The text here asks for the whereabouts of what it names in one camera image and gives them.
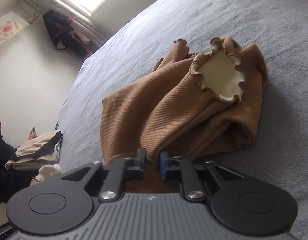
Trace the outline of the white plastic bag on wall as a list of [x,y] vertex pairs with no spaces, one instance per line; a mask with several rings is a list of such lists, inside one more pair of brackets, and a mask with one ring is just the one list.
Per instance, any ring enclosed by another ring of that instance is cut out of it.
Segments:
[[0,45],[15,36],[28,25],[29,23],[15,12],[9,12],[0,17]]

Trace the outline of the beige and black folded clothes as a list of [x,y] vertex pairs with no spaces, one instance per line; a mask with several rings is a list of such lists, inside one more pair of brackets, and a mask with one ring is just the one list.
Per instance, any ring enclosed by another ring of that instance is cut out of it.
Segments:
[[5,164],[7,170],[30,171],[39,170],[43,165],[59,162],[59,152],[63,133],[54,130],[44,133],[20,145],[13,157]]

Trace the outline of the white fluffy item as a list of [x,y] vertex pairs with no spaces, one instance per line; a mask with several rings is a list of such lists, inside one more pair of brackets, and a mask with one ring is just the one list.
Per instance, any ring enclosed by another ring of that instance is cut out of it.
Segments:
[[61,173],[62,173],[62,170],[59,164],[43,165],[38,170],[38,175],[35,177],[35,179],[38,182],[42,182],[54,176],[60,175]]

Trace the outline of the dark clothes hanging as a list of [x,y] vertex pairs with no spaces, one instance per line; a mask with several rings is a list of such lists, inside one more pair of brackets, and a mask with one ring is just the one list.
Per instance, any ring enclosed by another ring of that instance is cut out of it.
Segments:
[[43,15],[43,21],[57,50],[71,49],[83,59],[90,55],[87,50],[90,39],[74,26],[70,17],[49,10]]

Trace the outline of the grey fleece bed blanket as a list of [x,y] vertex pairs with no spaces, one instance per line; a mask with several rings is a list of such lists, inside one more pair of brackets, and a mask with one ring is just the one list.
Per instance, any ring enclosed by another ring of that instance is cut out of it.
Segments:
[[248,176],[247,204],[267,185],[282,191],[271,235],[308,239],[308,0],[158,0],[79,71],[59,113],[63,172],[87,163],[109,176],[145,158],[127,189],[102,179],[95,229],[108,239],[221,239],[201,211],[175,205],[168,162],[181,166],[185,198],[229,219],[252,217],[229,197]]

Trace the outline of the grey curtain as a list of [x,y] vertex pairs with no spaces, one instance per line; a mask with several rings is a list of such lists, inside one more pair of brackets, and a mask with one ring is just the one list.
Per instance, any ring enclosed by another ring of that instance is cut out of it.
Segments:
[[18,3],[21,2],[41,14],[53,10],[68,16],[72,19],[72,25],[98,47],[102,47],[108,41],[108,37],[96,29],[87,9],[76,5],[72,0],[18,0]]

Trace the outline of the brown long-sleeve sweater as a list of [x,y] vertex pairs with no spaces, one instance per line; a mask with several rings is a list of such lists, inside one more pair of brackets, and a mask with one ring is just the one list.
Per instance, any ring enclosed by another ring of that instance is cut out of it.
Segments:
[[127,192],[170,191],[159,174],[163,151],[194,160],[254,141],[268,83],[264,57],[256,44],[242,47],[228,36],[210,43],[211,51],[190,55],[176,40],[150,74],[103,99],[104,163],[146,150],[144,178],[128,182]]

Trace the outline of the seated person in black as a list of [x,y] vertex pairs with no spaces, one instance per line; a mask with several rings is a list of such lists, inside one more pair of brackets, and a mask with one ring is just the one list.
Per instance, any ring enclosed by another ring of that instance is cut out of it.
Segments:
[[0,204],[8,200],[18,191],[28,187],[38,170],[19,171],[6,169],[5,164],[15,156],[16,148],[3,140],[0,121]]

